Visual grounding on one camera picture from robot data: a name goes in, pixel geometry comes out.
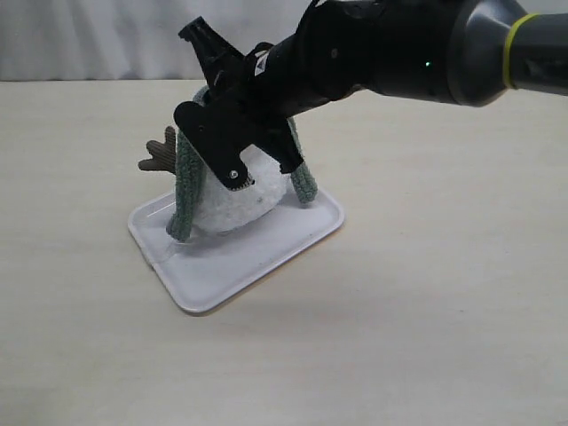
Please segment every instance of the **wall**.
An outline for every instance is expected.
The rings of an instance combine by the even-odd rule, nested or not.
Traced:
[[[292,34],[308,0],[0,0],[0,80],[201,78],[178,31],[202,15],[244,52]],[[565,0],[524,0],[568,12]]]

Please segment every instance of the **white table surface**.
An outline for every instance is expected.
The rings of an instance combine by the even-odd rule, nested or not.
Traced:
[[[0,425],[568,424],[568,100],[297,117],[346,226],[196,319],[126,222],[199,87],[0,84]]]

